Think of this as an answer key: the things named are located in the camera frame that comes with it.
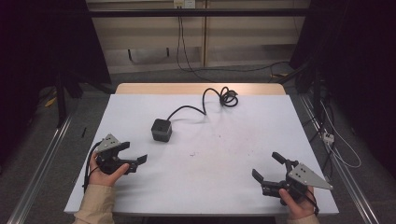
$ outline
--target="electrical cable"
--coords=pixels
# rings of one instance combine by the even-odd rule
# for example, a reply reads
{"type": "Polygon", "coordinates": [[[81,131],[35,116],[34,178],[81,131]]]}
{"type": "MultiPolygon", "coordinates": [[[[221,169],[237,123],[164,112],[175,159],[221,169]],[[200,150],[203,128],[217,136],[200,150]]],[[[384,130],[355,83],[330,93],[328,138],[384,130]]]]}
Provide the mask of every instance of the electrical cable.
{"type": "Polygon", "coordinates": [[[319,131],[315,132],[314,136],[312,136],[312,137],[309,139],[309,143],[312,143],[312,141],[314,141],[314,139],[318,136],[318,134],[319,134],[319,131]]]}
{"type": "MultiPolygon", "coordinates": [[[[327,113],[326,107],[324,106],[324,104],[320,101],[324,112],[326,113],[326,116],[328,119],[330,119],[329,114],[327,113]]],[[[359,157],[358,153],[356,153],[356,151],[353,149],[353,147],[341,136],[341,134],[339,132],[337,132],[337,130],[335,129],[335,127],[332,125],[332,128],[334,129],[335,133],[337,133],[337,135],[346,143],[346,145],[352,150],[352,152],[355,154],[355,156],[358,158],[359,160],[359,164],[358,165],[351,165],[349,163],[347,163],[346,161],[344,161],[340,155],[338,155],[337,153],[334,152],[334,150],[332,149],[332,147],[327,143],[327,146],[329,147],[329,150],[332,151],[332,153],[334,154],[335,158],[337,158],[339,161],[341,161],[343,164],[345,164],[346,166],[349,166],[351,168],[359,168],[361,167],[361,158],[359,157]]]]}
{"type": "Polygon", "coordinates": [[[311,194],[311,196],[314,198],[313,200],[310,199],[308,196],[306,196],[305,193],[302,193],[299,189],[295,188],[293,185],[290,186],[291,189],[297,191],[302,197],[304,197],[307,201],[309,201],[312,205],[314,205],[314,213],[315,216],[318,216],[319,213],[319,207],[317,203],[317,198],[315,197],[314,193],[312,193],[311,190],[307,189],[307,191],[311,194]]]}
{"type": "Polygon", "coordinates": [[[200,78],[200,79],[203,79],[203,80],[206,80],[206,81],[210,81],[210,82],[215,82],[215,81],[210,80],[210,79],[207,79],[207,78],[205,78],[205,77],[200,77],[200,76],[198,76],[198,75],[196,74],[196,72],[200,72],[200,71],[254,72],[254,71],[260,71],[260,70],[263,70],[263,69],[266,69],[266,68],[270,68],[270,69],[271,69],[271,79],[270,79],[270,81],[268,81],[268,83],[269,83],[269,82],[271,82],[272,77],[275,76],[275,75],[273,74],[272,67],[273,67],[274,65],[281,64],[281,63],[289,63],[289,62],[287,62],[287,61],[277,62],[277,63],[272,63],[272,64],[270,64],[270,65],[266,65],[266,66],[264,66],[264,67],[253,68],[253,69],[246,69],[246,70],[226,69],[226,68],[200,68],[200,69],[192,69],[192,67],[191,67],[191,65],[190,65],[189,58],[188,58],[188,56],[187,56],[186,43],[185,43],[185,40],[184,40],[183,19],[182,19],[181,17],[178,17],[177,66],[178,66],[179,69],[182,70],[182,71],[185,71],[185,72],[193,72],[194,75],[195,75],[196,77],[200,78]],[[182,41],[182,43],[183,43],[184,56],[185,56],[185,58],[186,58],[187,65],[188,65],[189,69],[185,69],[185,68],[181,67],[180,61],[178,60],[178,53],[179,53],[179,49],[180,49],[180,38],[181,38],[181,41],[182,41]]]}
{"type": "Polygon", "coordinates": [[[238,105],[238,98],[236,97],[237,93],[236,91],[230,91],[228,89],[228,87],[223,87],[221,89],[221,92],[219,93],[218,91],[216,91],[215,89],[212,88],[208,88],[204,91],[204,94],[202,96],[202,107],[204,109],[204,111],[192,106],[192,105],[183,105],[181,107],[179,107],[177,110],[175,110],[169,117],[167,120],[169,120],[170,118],[172,118],[177,111],[179,111],[182,108],[191,108],[194,109],[200,113],[202,113],[203,115],[206,115],[206,108],[205,108],[205,95],[208,91],[213,91],[216,93],[216,95],[219,97],[219,102],[222,106],[227,106],[227,107],[234,107],[236,105],[238,105]]]}
{"type": "MultiPolygon", "coordinates": [[[[295,0],[293,0],[293,9],[295,9],[295,0]]],[[[296,29],[297,37],[300,37],[300,32],[298,32],[297,24],[296,24],[296,18],[295,17],[293,17],[293,21],[294,21],[294,28],[296,29]]]]}
{"type": "Polygon", "coordinates": [[[187,57],[186,43],[185,43],[185,41],[184,41],[183,19],[182,19],[181,17],[178,17],[177,65],[178,65],[178,67],[179,67],[182,71],[192,72],[196,77],[198,77],[198,78],[200,78],[200,79],[206,80],[206,81],[208,81],[208,82],[213,82],[213,83],[215,83],[215,81],[213,81],[213,80],[210,80],[210,79],[205,78],[205,77],[200,77],[200,76],[198,76],[198,74],[196,74],[196,72],[191,68],[190,62],[189,62],[189,58],[187,57]],[[179,61],[178,61],[178,50],[179,50],[179,48],[180,48],[180,37],[182,38],[182,41],[183,41],[184,55],[185,55],[185,57],[186,57],[187,65],[189,66],[190,70],[183,69],[183,68],[180,66],[180,63],[179,63],[179,61]]]}
{"type": "Polygon", "coordinates": [[[301,123],[301,125],[303,126],[303,127],[305,127],[307,124],[309,124],[312,120],[314,120],[316,117],[313,117],[312,119],[309,119],[309,120],[307,120],[307,121],[304,121],[303,123],[301,123]]]}
{"type": "MultiPolygon", "coordinates": [[[[332,111],[332,107],[330,106],[330,98],[325,97],[324,101],[326,102],[326,106],[330,109],[330,111],[332,113],[332,119],[329,118],[329,122],[332,125],[334,125],[335,118],[334,118],[334,113],[332,111]]],[[[322,143],[324,145],[324,149],[325,149],[325,151],[327,153],[327,158],[326,158],[326,161],[324,162],[324,164],[323,164],[323,166],[321,168],[321,171],[322,172],[324,171],[324,169],[326,168],[327,162],[330,161],[330,177],[332,177],[332,152],[334,151],[334,148],[335,148],[335,136],[334,136],[334,128],[333,127],[332,127],[330,133],[332,134],[333,139],[334,139],[334,141],[332,142],[332,150],[330,150],[330,151],[326,150],[326,145],[325,145],[324,141],[322,141],[322,143]]]]}
{"type": "Polygon", "coordinates": [[[85,165],[84,185],[82,186],[82,187],[84,188],[84,193],[85,193],[85,190],[87,190],[88,184],[90,183],[90,176],[91,176],[91,173],[92,173],[96,168],[98,168],[98,167],[96,167],[95,169],[93,169],[93,170],[88,174],[88,171],[89,171],[89,169],[90,169],[90,160],[91,160],[92,153],[93,153],[93,152],[95,151],[95,149],[101,144],[101,142],[102,142],[102,141],[96,143],[96,144],[91,148],[90,153],[89,153],[89,155],[88,155],[87,163],[86,163],[86,165],[85,165]]]}
{"type": "Polygon", "coordinates": [[[349,8],[349,4],[350,4],[350,0],[347,0],[346,6],[345,6],[345,10],[344,10],[343,16],[341,18],[341,24],[338,26],[338,31],[337,31],[337,34],[335,35],[333,43],[336,43],[337,39],[339,38],[339,36],[341,34],[341,30],[343,29],[344,20],[346,19],[346,15],[347,15],[347,10],[349,8]]]}

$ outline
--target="sleeve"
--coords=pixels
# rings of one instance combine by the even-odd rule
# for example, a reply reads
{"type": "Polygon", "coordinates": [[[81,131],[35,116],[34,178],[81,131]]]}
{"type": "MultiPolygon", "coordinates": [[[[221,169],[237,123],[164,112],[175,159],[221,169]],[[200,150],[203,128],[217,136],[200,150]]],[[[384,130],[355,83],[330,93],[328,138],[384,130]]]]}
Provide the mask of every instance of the sleeve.
{"type": "Polygon", "coordinates": [[[287,222],[288,224],[319,224],[319,220],[314,214],[295,220],[288,219],[287,222]]]}
{"type": "Polygon", "coordinates": [[[107,186],[88,185],[78,212],[75,224],[114,223],[114,189],[107,186]]]}

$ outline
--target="small black box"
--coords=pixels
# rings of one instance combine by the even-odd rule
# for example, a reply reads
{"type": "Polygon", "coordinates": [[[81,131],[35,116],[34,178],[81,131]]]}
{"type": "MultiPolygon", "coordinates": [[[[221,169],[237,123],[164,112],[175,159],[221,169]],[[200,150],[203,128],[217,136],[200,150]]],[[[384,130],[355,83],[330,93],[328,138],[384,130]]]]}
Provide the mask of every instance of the small black box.
{"type": "Polygon", "coordinates": [[[172,134],[171,121],[166,119],[155,119],[151,132],[155,141],[169,142],[172,134]]]}

